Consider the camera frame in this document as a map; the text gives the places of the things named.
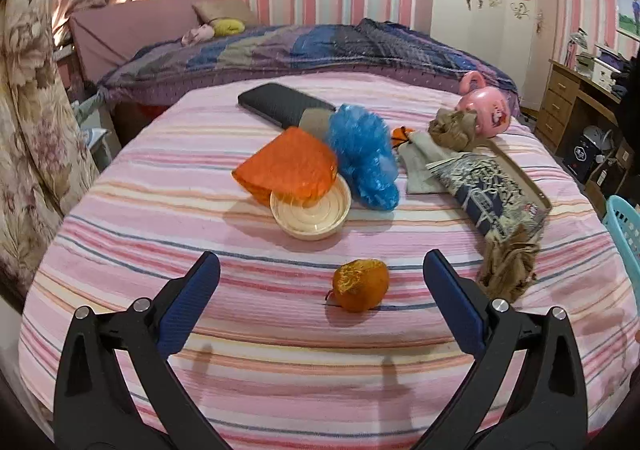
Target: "pink handle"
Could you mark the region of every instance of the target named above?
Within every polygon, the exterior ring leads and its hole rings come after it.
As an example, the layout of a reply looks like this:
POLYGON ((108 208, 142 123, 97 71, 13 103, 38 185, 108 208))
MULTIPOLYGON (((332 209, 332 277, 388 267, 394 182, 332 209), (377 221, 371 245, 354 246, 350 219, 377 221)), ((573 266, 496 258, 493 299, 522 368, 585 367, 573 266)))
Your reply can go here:
POLYGON ((460 94, 467 94, 471 90, 472 80, 478 84, 478 89, 486 87, 484 77, 478 71, 469 71, 460 80, 460 94))

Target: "picture frame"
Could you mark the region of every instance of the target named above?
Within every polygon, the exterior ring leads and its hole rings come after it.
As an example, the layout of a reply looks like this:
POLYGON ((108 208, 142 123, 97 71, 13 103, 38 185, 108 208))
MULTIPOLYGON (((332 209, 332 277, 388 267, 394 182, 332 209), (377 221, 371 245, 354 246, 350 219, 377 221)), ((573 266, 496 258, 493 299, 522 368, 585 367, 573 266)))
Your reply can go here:
POLYGON ((617 31, 640 42, 640 0, 616 0, 617 31))

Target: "white bowl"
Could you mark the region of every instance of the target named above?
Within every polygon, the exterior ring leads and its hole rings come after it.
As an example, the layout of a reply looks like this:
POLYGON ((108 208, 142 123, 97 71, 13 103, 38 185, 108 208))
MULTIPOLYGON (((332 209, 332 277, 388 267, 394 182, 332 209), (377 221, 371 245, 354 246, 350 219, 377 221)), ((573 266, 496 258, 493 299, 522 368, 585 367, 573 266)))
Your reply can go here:
POLYGON ((311 206, 302 206, 291 198, 279 198, 273 192, 270 203, 278 226, 291 237, 320 240, 342 228, 351 208, 351 191, 338 174, 329 191, 311 206))

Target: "silver screw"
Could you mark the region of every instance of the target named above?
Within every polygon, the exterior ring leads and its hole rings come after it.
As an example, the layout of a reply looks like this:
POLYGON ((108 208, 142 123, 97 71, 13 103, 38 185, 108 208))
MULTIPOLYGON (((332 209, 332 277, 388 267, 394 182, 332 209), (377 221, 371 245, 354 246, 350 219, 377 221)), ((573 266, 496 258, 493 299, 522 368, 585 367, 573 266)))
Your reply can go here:
POLYGON ((509 303, 503 298, 496 298, 491 302, 491 307, 493 307, 498 313, 504 313, 509 308, 509 303))
POLYGON ((89 316, 90 311, 91 310, 87 306, 83 305, 76 309, 76 318, 78 320, 83 320, 84 318, 87 318, 89 316))
POLYGON ((558 320, 564 320, 566 318, 566 311, 561 307, 555 307, 551 310, 551 314, 558 320))
POLYGON ((142 313, 151 307, 151 300, 148 298, 139 298, 133 303, 133 311, 142 313))

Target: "blue gripper pad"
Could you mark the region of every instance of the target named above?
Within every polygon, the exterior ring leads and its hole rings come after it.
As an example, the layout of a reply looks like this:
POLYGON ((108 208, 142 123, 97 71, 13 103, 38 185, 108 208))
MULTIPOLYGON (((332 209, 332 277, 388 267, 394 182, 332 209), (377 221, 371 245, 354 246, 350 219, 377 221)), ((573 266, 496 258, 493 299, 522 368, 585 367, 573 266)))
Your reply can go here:
POLYGON ((476 358, 483 354, 485 328, 482 317, 460 286, 460 277, 439 250, 425 255, 422 275, 460 350, 476 358))
POLYGON ((209 253, 160 321, 156 347, 163 358, 179 353, 220 282, 220 261, 209 253))

